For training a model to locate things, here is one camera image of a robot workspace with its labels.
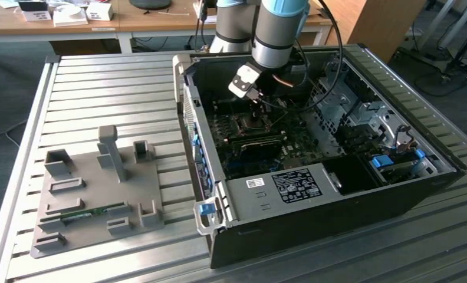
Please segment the green circuit board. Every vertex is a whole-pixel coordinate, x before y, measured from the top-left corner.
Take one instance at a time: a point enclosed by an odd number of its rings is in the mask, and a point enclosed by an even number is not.
[[[318,140],[296,114],[270,113],[208,117],[227,179],[315,164],[323,159]]]

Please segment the label sticker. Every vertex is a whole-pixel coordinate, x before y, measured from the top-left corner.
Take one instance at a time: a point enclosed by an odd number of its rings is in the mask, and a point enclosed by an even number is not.
[[[283,202],[292,203],[323,195],[308,169],[272,175]]]
[[[266,183],[263,181],[262,178],[259,179],[252,179],[252,180],[247,180],[246,183],[248,184],[248,188],[251,189],[252,187],[260,187],[264,186]]]
[[[115,28],[92,28],[92,31],[113,31]]]

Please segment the cable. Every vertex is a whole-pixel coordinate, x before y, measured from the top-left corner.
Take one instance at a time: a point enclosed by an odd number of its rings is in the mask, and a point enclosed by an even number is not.
[[[199,35],[199,25],[200,25],[200,17],[196,19],[196,27],[195,27],[195,43],[194,43],[195,52],[199,52],[199,50],[196,49],[196,37]]]
[[[144,46],[146,48],[148,48],[152,52],[159,52],[162,49],[163,49],[163,47],[166,46],[166,43],[167,43],[167,41],[168,41],[168,39],[170,39],[170,37],[166,37],[166,40],[164,40],[164,43],[162,44],[162,46],[158,48],[158,49],[151,49],[144,43],[142,43],[139,40],[139,38],[136,38],[136,41],[137,41],[137,43],[142,45],[142,46]]]
[[[202,42],[204,43],[204,45],[207,45],[206,38],[204,38],[204,22],[202,22],[200,38],[202,38]]]
[[[417,40],[415,40],[415,20],[413,21],[413,39],[415,44],[415,50],[417,52],[419,52],[419,45],[417,44]]]
[[[143,39],[140,39],[140,38],[136,38],[137,40],[140,40],[140,41],[144,41],[144,42],[148,42],[150,40],[152,40],[154,38],[152,37],[150,37],[150,39],[148,40],[143,40]]]
[[[434,71],[433,73],[427,73],[426,75],[422,75],[422,76],[421,76],[418,79],[415,79],[415,81],[414,81],[415,87],[417,87],[425,94],[427,94],[429,96],[433,96],[433,97],[445,97],[445,96],[449,96],[450,94],[453,94],[455,91],[462,90],[462,89],[466,87],[466,84],[463,84],[463,85],[458,86],[455,89],[453,89],[453,90],[450,90],[450,91],[447,91],[447,92],[445,92],[445,93],[441,93],[441,94],[434,94],[434,93],[426,91],[426,90],[421,87],[419,81],[421,81],[421,79],[423,79],[423,78],[431,77],[431,76],[433,76],[434,74],[437,74],[437,73],[439,73],[439,70],[438,70],[438,71]]]
[[[291,88],[302,86],[306,83],[307,78],[310,76],[310,64],[308,64],[308,60],[307,60],[307,55],[306,55],[306,53],[303,51],[303,48],[302,48],[302,45],[300,45],[298,39],[296,39],[296,44],[298,44],[298,48],[299,48],[300,53],[302,53],[303,63],[306,65],[306,72],[303,74],[302,82],[295,85],[295,84],[290,83],[288,81],[284,81],[282,78],[279,78],[279,76],[276,74],[272,75],[272,78],[278,81],[278,83],[280,83],[284,86],[291,87]]]
[[[340,31],[338,30],[338,24],[336,24],[336,20],[335,20],[335,17],[330,11],[330,8],[327,6],[327,4],[324,3],[323,0],[319,0],[319,3],[320,3],[320,6],[323,7],[324,9],[324,12],[327,13],[327,15],[330,16],[330,20],[331,20],[331,23],[332,23],[332,26],[335,28],[335,33],[336,33],[336,39],[338,39],[338,70],[336,70],[336,74],[335,74],[335,79],[330,85],[330,88],[327,90],[327,92],[323,94],[323,97],[312,103],[312,105],[307,106],[306,108],[303,109],[295,109],[295,110],[291,110],[290,108],[287,107],[280,107],[264,100],[262,100],[262,103],[274,107],[274,108],[278,108],[278,109],[282,109],[284,111],[295,111],[295,112],[306,112],[307,110],[312,109],[327,97],[328,95],[331,94],[334,88],[335,88],[335,85],[338,83],[338,79],[340,77],[340,72],[342,72],[342,63],[343,63],[343,45],[342,45],[342,35],[340,35]],[[315,89],[319,89],[316,83],[314,82],[314,80],[311,80],[310,78],[307,78],[308,82],[312,84],[312,87]]]
[[[465,7],[465,10],[462,10],[462,14],[465,14],[466,11],[467,11],[467,6]],[[451,27],[455,25],[455,23],[459,21],[459,19],[461,19],[461,18],[457,18],[455,21],[447,26],[445,33],[443,33],[442,36],[438,38],[438,40],[437,40],[437,47],[438,47],[438,48],[439,48],[439,42],[441,42],[442,38],[443,38],[445,35],[447,34],[450,28],[451,28]]]
[[[5,131],[0,131],[0,135],[4,134],[5,137],[15,143],[15,145],[16,145],[17,147],[20,147],[20,145],[19,145],[19,143],[16,142],[16,140],[11,137],[9,132],[13,131],[13,130],[17,128],[17,126],[25,124],[27,122],[28,122],[28,121],[24,120],[24,121],[21,121],[19,124],[15,124],[13,126],[11,126]]]

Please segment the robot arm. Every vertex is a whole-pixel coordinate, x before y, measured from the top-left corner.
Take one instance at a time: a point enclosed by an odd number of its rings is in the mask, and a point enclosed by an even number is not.
[[[255,99],[258,94],[251,91],[262,73],[288,63],[295,38],[302,32],[308,13],[307,0],[262,0],[259,9],[248,5],[246,0],[218,1],[212,52],[246,51],[246,45],[254,38],[254,62],[239,68],[228,86],[240,98]]]

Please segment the computer mouse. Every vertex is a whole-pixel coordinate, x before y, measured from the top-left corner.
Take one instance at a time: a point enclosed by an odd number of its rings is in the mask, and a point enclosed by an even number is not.
[[[129,3],[143,10],[160,10],[171,6],[171,0],[129,0]]]

